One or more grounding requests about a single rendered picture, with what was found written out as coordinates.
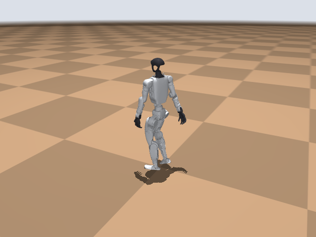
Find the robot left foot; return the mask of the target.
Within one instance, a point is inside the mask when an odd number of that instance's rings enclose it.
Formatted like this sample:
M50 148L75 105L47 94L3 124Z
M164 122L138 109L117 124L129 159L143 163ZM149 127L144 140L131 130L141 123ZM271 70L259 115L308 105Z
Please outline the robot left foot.
M154 168L154 165L145 165L144 166L146 169L151 169L151 170L160 170L160 167L158 167L157 169Z

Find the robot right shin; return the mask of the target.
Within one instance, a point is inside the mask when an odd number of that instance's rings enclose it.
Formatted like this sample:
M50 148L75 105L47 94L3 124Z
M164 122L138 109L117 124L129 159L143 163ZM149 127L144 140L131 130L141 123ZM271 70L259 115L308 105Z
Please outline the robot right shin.
M161 152L161 155L163 157L163 160L166 160L167 154L166 154L166 150L165 150L165 140L164 140L164 137L163 137L163 133L162 133L162 138L156 139L156 141L159 143L159 147L158 148L160 149L160 152Z

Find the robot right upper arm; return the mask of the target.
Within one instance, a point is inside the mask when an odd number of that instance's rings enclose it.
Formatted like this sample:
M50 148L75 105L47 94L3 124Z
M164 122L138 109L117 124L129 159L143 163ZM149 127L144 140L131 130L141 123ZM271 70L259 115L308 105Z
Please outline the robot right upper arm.
M175 87L173 84L173 77L172 76L167 76L167 77L168 77L168 88L170 90L168 95L170 98L173 98L176 96Z

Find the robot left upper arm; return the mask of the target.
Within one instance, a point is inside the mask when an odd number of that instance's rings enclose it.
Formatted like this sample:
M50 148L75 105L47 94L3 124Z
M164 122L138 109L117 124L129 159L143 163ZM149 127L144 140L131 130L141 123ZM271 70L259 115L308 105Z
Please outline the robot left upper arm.
M152 79L146 79L143 81L143 90L142 90L142 98L143 98L143 103L147 101L149 89L153 84Z

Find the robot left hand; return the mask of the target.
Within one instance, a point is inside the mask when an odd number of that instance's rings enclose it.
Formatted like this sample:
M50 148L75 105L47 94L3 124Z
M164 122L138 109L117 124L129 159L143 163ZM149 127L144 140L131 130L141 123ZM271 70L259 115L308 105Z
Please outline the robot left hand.
M138 127L138 128L142 128L141 126L140 126L140 119L141 119L141 115L139 115L139 118L137 118L136 116L135 116L135 120L134 120L134 122L135 122L135 125Z

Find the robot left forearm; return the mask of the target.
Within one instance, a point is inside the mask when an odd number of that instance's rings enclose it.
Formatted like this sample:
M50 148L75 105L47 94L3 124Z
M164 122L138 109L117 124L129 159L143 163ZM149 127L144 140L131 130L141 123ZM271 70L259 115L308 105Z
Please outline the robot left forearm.
M143 103L143 98L139 97L138 108L136 110L136 115L135 115L137 118L139 118L139 115L142 115L144 106L145 104Z

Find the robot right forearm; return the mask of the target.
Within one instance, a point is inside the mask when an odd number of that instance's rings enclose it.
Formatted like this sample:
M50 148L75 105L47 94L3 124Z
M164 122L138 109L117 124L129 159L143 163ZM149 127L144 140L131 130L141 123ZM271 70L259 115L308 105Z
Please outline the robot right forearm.
M174 102L174 106L175 106L176 110L177 110L178 112L180 112L180 107L181 107L181 105L180 105L180 103L179 103L179 101L178 101L178 96L176 95L175 97L173 97L173 98L172 98L172 101Z

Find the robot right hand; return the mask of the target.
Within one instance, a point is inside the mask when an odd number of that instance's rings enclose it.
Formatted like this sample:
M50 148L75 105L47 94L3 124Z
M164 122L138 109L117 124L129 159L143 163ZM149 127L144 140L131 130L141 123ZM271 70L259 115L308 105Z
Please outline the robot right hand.
M180 124L184 124L186 122L186 117L183 113L182 107L180 107L180 112L179 113L179 119L178 121L181 119L181 123Z

